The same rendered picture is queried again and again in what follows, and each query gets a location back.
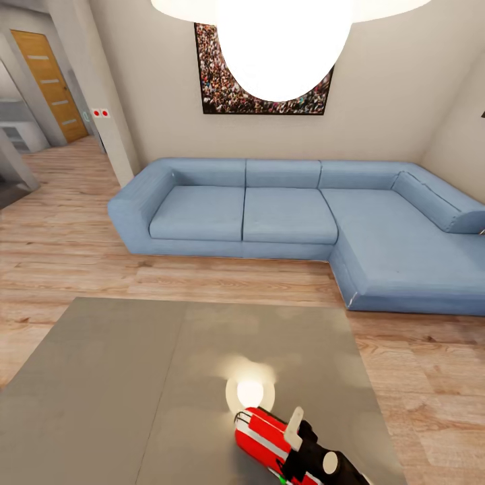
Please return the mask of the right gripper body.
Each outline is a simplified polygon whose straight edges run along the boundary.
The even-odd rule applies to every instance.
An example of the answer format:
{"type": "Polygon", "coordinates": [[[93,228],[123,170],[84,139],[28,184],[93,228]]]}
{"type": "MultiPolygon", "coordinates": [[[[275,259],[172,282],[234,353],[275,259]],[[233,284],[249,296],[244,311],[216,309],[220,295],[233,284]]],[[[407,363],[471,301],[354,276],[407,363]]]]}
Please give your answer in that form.
{"type": "Polygon", "coordinates": [[[300,482],[304,480],[306,472],[312,474],[309,467],[309,452],[317,445],[318,436],[312,431],[311,427],[302,422],[297,432],[303,440],[299,452],[291,449],[286,463],[287,470],[300,482]]]}

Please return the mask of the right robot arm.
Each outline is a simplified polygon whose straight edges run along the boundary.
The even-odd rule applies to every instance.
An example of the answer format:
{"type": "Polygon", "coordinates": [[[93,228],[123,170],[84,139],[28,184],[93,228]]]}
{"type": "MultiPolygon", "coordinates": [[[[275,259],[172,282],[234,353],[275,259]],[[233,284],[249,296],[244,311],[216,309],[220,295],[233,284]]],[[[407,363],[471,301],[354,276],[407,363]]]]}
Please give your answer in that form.
{"type": "Polygon", "coordinates": [[[284,433],[284,440],[290,444],[291,451],[285,464],[276,459],[276,464],[289,481],[294,476],[302,483],[308,472],[322,485],[374,485],[341,451],[317,445],[318,436],[302,421],[303,416],[303,409],[297,407],[284,433]]]}

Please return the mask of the radio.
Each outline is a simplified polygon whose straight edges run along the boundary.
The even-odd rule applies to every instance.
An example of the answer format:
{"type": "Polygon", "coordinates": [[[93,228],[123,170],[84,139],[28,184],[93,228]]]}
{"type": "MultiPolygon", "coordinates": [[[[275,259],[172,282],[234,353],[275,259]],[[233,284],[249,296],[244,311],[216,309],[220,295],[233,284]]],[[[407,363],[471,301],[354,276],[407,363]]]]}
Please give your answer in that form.
{"type": "Polygon", "coordinates": [[[283,485],[322,485],[318,478],[308,472],[302,483],[294,476],[289,481],[276,464],[276,459],[285,464],[291,451],[290,444],[284,440],[288,423],[261,406],[250,406],[237,412],[234,423],[238,446],[262,463],[283,485]]]}

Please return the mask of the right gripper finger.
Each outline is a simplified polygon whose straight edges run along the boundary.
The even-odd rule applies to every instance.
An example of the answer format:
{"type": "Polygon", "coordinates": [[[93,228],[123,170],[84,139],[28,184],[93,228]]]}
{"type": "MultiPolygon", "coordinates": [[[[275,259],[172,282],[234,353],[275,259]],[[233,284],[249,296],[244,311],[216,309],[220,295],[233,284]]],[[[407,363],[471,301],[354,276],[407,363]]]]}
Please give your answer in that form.
{"type": "Polygon", "coordinates": [[[284,476],[289,480],[292,481],[293,475],[287,470],[286,466],[281,461],[276,459],[276,464],[278,465],[279,469],[282,471],[284,476]]]}

